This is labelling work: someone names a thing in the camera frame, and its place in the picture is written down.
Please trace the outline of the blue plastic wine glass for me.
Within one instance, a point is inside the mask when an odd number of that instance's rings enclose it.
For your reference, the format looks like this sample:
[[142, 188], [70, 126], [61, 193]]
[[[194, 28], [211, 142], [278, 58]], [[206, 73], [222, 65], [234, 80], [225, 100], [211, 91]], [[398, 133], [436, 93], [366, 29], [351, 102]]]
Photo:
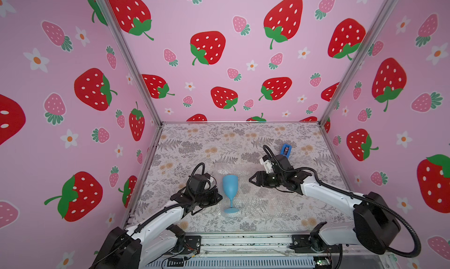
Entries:
[[231, 214], [231, 213], [237, 213], [240, 210], [238, 208], [235, 208], [233, 206], [233, 199], [236, 197], [238, 190], [239, 190], [239, 179], [236, 175], [226, 175], [223, 177], [222, 181], [223, 191], [225, 195], [230, 200], [230, 208], [225, 209], [224, 213]]

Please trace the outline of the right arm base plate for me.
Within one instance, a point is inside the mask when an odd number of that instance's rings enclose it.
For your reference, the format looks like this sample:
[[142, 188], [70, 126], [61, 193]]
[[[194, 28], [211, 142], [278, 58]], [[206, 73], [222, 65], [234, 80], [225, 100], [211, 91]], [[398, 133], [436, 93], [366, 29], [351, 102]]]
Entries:
[[339, 253], [339, 246], [327, 245], [318, 236], [292, 235], [291, 238], [292, 243], [289, 245], [289, 248], [296, 253]]

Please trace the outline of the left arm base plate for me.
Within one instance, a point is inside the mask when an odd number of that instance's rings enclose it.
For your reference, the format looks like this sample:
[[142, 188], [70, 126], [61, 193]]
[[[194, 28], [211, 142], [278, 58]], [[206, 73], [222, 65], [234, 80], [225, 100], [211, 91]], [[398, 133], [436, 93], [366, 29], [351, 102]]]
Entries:
[[201, 248], [201, 236], [181, 236], [178, 237], [173, 252], [181, 255], [198, 254]]

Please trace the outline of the blue tape dispenser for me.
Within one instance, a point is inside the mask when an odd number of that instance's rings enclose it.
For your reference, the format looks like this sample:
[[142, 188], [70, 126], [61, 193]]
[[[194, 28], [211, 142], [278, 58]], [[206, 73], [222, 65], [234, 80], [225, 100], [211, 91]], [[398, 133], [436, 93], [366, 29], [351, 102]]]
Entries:
[[292, 151], [292, 146], [289, 144], [284, 144], [281, 148], [280, 154], [285, 156], [286, 158], [289, 158]]

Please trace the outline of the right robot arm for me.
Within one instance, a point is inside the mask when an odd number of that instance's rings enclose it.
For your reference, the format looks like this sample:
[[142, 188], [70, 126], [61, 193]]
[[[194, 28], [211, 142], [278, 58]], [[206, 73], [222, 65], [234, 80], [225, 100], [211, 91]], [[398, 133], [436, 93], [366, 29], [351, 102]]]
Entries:
[[299, 171], [258, 171], [249, 179], [257, 187], [285, 187], [288, 192], [318, 199], [344, 214], [353, 217], [351, 222], [332, 224], [321, 222], [311, 231], [309, 245], [321, 253], [329, 246], [355, 244], [379, 255], [388, 248], [401, 230], [394, 215], [383, 208], [382, 197], [371, 193], [355, 194], [318, 180], [312, 168]]

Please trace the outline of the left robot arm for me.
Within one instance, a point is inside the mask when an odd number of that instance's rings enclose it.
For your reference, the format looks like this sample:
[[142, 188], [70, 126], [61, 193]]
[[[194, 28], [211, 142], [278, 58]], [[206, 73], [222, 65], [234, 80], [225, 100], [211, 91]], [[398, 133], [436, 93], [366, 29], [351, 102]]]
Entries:
[[171, 196], [157, 213], [126, 229], [115, 228], [105, 239], [91, 268], [143, 269], [168, 253], [185, 251], [186, 233], [176, 224], [195, 208], [208, 208], [223, 199], [216, 187], [190, 194], [187, 188]]

